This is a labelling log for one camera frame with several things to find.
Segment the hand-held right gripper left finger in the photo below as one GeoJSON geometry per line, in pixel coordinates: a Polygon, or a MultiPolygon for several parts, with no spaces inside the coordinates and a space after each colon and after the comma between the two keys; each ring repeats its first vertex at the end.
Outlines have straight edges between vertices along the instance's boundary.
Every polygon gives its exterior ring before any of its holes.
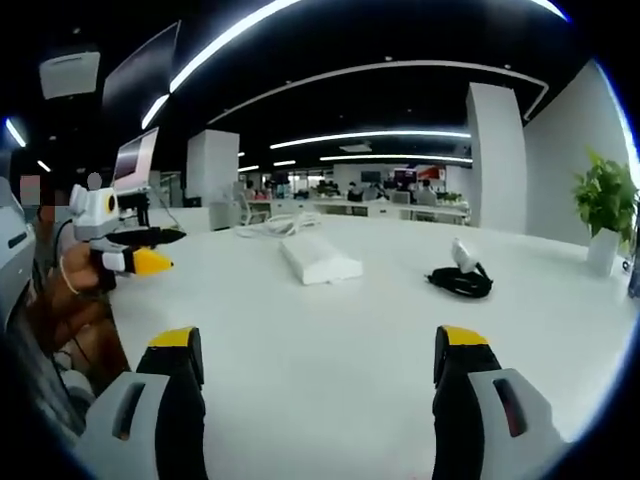
{"type": "Polygon", "coordinates": [[[91,405],[74,455],[95,479],[205,479],[203,384],[199,329],[159,334],[91,405]]]}

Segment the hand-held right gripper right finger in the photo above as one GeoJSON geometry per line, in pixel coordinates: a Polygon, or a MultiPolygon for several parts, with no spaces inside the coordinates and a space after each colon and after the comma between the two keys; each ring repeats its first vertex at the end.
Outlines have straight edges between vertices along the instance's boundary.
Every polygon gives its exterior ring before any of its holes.
{"type": "Polygon", "coordinates": [[[549,401],[478,333],[437,328],[433,381],[434,479],[540,479],[568,450],[549,401]]]}

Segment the person's left hand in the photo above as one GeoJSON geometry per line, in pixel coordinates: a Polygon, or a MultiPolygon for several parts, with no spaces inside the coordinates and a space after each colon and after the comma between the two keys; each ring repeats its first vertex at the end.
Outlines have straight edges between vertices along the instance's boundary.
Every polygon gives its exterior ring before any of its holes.
{"type": "Polygon", "coordinates": [[[59,260],[59,271],[76,294],[108,294],[116,288],[115,274],[102,264],[102,253],[86,243],[69,248],[59,260]]]}

